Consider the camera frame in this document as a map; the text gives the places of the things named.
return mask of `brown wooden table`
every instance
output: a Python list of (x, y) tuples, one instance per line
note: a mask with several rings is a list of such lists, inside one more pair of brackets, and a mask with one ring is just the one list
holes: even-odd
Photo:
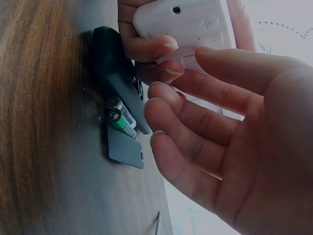
[(153, 235), (159, 210), (172, 234), (149, 136), (144, 170), (101, 145), (80, 33), (102, 25), (116, 0), (0, 1), (0, 234)]

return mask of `finger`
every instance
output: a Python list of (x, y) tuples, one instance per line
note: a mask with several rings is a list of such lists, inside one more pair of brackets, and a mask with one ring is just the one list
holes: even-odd
[(163, 133), (153, 135), (151, 146), (164, 178), (191, 200), (212, 211), (221, 181), (190, 165), (173, 140)]
[(257, 43), (254, 38), (246, 5), (242, 0), (227, 0), (228, 10), (233, 25), (237, 48), (249, 51), (257, 51)]
[(119, 31), (126, 55), (139, 62), (153, 62), (178, 49), (177, 41), (168, 35), (150, 40), (140, 38), (130, 23), (120, 21)]
[(222, 82), (210, 75), (186, 70), (171, 83), (177, 89), (218, 107), (245, 115), (247, 108), (262, 97), (246, 89)]
[(254, 93), (264, 95), (280, 74), (303, 63), (288, 57), (266, 55), (238, 49), (196, 51), (199, 65), (211, 76)]
[(153, 131), (162, 130), (175, 142), (188, 162), (207, 173), (220, 175), (225, 148), (185, 127), (165, 101), (150, 99), (145, 117)]
[(148, 97), (164, 100), (184, 126), (222, 146), (229, 146), (233, 133), (241, 123), (182, 98), (164, 83), (152, 84)]
[(175, 60), (167, 60), (159, 65), (136, 62), (135, 67), (138, 79), (147, 85), (154, 81), (170, 84), (185, 72), (184, 66)]

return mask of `white device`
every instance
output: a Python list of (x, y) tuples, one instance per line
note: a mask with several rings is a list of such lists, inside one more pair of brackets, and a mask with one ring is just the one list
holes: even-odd
[(195, 58), (198, 46), (213, 49), (236, 48), (226, 0), (157, 0), (141, 6), (133, 25), (140, 37), (170, 35), (179, 49), (156, 61), (181, 61), (186, 69), (204, 72)]

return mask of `green battery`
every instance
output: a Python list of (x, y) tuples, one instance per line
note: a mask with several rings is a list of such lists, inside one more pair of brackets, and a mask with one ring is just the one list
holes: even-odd
[(123, 116), (119, 109), (110, 109), (108, 112), (108, 121), (114, 125), (118, 130), (124, 132), (130, 137), (136, 139), (137, 133), (129, 124), (127, 119)]

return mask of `fingernail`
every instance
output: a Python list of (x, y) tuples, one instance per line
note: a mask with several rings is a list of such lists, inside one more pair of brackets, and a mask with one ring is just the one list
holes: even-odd
[(146, 107), (148, 106), (148, 104), (150, 104), (151, 102), (156, 101), (156, 100), (158, 100), (158, 99), (159, 99), (159, 98), (151, 98), (151, 99), (148, 99), (147, 102), (145, 103), (144, 109), (146, 109)]
[(177, 77), (180, 77), (180, 76), (182, 76), (184, 74), (183, 72), (176, 72), (176, 71), (172, 71), (170, 69), (165, 69), (165, 71), (167, 73), (169, 73), (170, 75), (174, 75), (174, 76), (177, 76)]
[(152, 89), (152, 87), (153, 87), (153, 85), (154, 85), (155, 83), (161, 83), (161, 82), (155, 81), (155, 82), (153, 82), (153, 83), (150, 84), (150, 86), (149, 86), (149, 88), (148, 88), (148, 91), (147, 91), (147, 96), (148, 96), (148, 98), (149, 98), (149, 92), (150, 92), (150, 90)]
[(150, 145), (151, 145), (151, 143), (152, 143), (152, 141), (153, 141), (153, 138), (156, 137), (156, 136), (158, 136), (158, 135), (165, 135), (165, 132), (164, 132), (164, 131), (155, 131), (155, 132), (151, 135), (151, 137), (150, 137)]
[(177, 44), (169, 44), (169, 43), (165, 43), (164, 44), (166, 47), (169, 47), (171, 49), (177, 50), (179, 48), (179, 46)]
[(162, 47), (159, 47), (158, 49), (155, 50), (153, 56), (157, 59), (167, 55), (169, 53), (168, 48), (177, 50), (179, 47), (176, 44), (163, 44)]
[(214, 51), (214, 49), (212, 49), (210, 47), (200, 46), (200, 47), (197, 47), (197, 51), (200, 53), (209, 53), (211, 51)]

